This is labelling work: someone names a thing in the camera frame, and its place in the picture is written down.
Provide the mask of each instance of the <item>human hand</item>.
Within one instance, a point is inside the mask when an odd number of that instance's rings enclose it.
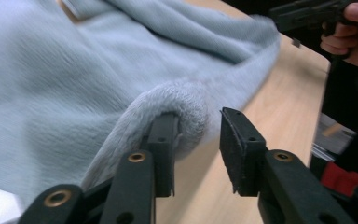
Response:
[[[344,16],[349,21],[358,21],[358,3],[349,4]],[[338,23],[333,35],[322,36],[321,48],[335,55],[345,55],[351,49],[351,55],[345,61],[358,66],[358,27]]]

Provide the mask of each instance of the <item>screw hole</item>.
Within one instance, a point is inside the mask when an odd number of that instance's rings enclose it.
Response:
[[[293,160],[293,156],[291,156],[290,154],[287,154],[287,153],[283,153],[283,152],[274,153],[274,158],[275,158],[275,160],[278,160],[278,161],[292,161]]]
[[[131,224],[134,220],[133,214],[129,212],[121,213],[116,218],[117,224]]]
[[[319,215],[319,220],[321,220],[322,223],[325,224],[338,224],[337,220],[333,216],[327,213],[321,213]]]
[[[51,193],[45,199],[45,206],[47,207],[58,207],[66,202],[71,198],[71,191],[67,189],[57,190]]]
[[[132,153],[129,156],[129,161],[132,162],[139,162],[139,161],[144,161],[146,159],[146,155],[144,153]]]

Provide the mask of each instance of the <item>light blue blanket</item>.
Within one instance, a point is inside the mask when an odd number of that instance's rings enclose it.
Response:
[[[280,47],[273,22],[175,0],[0,0],[0,189],[28,205],[62,183],[113,176],[163,112],[180,117],[178,157],[243,109]]]

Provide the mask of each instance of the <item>wooden table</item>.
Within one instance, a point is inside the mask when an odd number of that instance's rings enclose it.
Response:
[[[218,0],[186,0],[233,17],[245,15]],[[281,53],[267,82],[244,110],[269,149],[295,153],[309,163],[329,61],[282,36]],[[262,223],[257,198],[232,193],[218,139],[175,166],[176,196],[157,199],[158,224]]]

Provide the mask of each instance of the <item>fleece blanket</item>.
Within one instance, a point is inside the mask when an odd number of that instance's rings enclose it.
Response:
[[[0,0],[0,189],[24,206],[115,174],[152,120],[180,118],[177,157],[243,109],[280,46],[273,22],[179,0]]]

